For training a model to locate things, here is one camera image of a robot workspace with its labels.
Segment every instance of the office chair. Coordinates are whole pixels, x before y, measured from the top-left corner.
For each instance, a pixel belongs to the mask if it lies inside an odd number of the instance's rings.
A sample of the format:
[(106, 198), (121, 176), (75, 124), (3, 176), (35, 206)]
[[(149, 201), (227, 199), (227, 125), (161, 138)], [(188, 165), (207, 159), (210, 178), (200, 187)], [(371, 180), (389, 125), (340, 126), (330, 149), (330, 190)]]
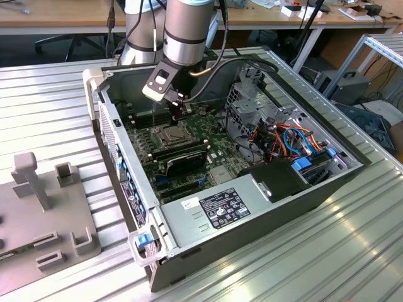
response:
[(46, 38), (43, 40), (39, 40), (35, 42), (35, 51), (40, 54), (43, 53), (42, 50), (42, 45), (49, 44), (52, 42), (59, 42), (59, 41), (65, 41), (65, 40), (70, 40), (71, 39), (71, 44), (69, 47), (69, 51), (67, 52), (67, 55), (65, 56), (65, 62), (70, 61), (71, 56), (74, 52), (74, 49), (76, 46), (81, 46), (81, 43), (86, 43), (96, 49), (98, 49), (102, 54), (105, 54), (105, 49), (98, 45), (97, 43), (93, 42), (90, 40), (88, 37), (89, 36), (103, 36), (104, 42), (106, 43), (106, 33), (87, 33), (87, 34), (68, 34), (68, 35), (59, 35), (59, 36), (53, 36), (50, 38)]

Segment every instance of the green circuit board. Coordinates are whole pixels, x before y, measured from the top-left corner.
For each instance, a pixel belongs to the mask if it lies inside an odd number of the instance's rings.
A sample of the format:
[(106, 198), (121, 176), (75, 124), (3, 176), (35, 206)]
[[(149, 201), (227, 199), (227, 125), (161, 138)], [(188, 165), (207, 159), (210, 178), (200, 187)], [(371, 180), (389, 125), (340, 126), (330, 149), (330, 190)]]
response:
[[(133, 144), (142, 167), (149, 178), (156, 196), (163, 203), (185, 197), (197, 191), (217, 185), (210, 171), (217, 171), (216, 167), (225, 172), (226, 179), (236, 178), (239, 171), (251, 164), (236, 150), (234, 143), (227, 134), (220, 132), (219, 120), (216, 116), (207, 112), (203, 115), (196, 113), (179, 122), (181, 129), (186, 129), (189, 134), (188, 142), (208, 140), (207, 160), (203, 167), (183, 175), (164, 177), (162, 171), (164, 162), (156, 162), (150, 159), (149, 154), (155, 150), (169, 149), (161, 143), (161, 134), (156, 133), (155, 128), (135, 129), (131, 125), (126, 126), (127, 133)], [(169, 127), (168, 124), (158, 125), (160, 129)]]

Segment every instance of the warning label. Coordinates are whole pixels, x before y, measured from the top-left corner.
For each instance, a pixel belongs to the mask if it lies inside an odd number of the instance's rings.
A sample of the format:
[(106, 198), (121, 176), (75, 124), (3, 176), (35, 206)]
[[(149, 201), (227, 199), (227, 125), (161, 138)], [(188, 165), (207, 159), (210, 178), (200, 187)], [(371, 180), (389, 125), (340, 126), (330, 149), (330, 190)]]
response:
[(250, 214), (245, 203), (232, 187), (199, 200), (214, 228), (219, 229)]

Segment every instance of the white box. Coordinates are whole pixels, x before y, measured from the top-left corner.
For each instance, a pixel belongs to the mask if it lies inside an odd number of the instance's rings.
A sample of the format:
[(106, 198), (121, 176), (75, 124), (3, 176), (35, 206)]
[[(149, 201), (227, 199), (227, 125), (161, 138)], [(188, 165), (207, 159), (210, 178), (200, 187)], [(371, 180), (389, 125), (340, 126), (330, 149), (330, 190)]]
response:
[[(305, 14), (305, 20), (310, 18), (310, 15), (312, 15), (312, 13), (314, 12), (314, 9), (315, 8), (308, 8), (307, 13)], [(298, 17), (302, 19), (304, 17), (304, 13), (305, 13), (305, 8), (302, 8), (298, 14)], [(321, 11), (318, 11), (315, 18), (320, 18), (322, 16), (322, 14), (323, 13)]]
[(288, 17), (296, 17), (300, 13), (300, 11), (301, 11), (301, 6), (299, 6), (299, 5), (283, 6), (281, 8), (281, 12)]

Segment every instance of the blue connector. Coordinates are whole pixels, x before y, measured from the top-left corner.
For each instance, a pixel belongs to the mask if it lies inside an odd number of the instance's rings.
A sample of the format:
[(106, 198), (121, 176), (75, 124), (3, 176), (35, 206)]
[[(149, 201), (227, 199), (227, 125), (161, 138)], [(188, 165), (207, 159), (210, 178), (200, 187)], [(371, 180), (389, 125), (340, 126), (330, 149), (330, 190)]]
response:
[(297, 171), (300, 171), (306, 167), (309, 167), (312, 165), (312, 163), (306, 157), (301, 157), (300, 159), (294, 160), (292, 165)]
[(331, 157), (335, 157), (337, 152), (333, 148), (327, 148), (327, 152)]
[(121, 169), (123, 167), (123, 157), (118, 158), (118, 168)]
[(206, 175), (198, 179), (199, 187), (204, 185), (204, 180), (206, 179)]
[(145, 247), (147, 244), (150, 244), (154, 241), (154, 239), (152, 238), (152, 235), (150, 233), (146, 233), (143, 235), (139, 235), (134, 239), (137, 247), (139, 249), (142, 249), (143, 247)]

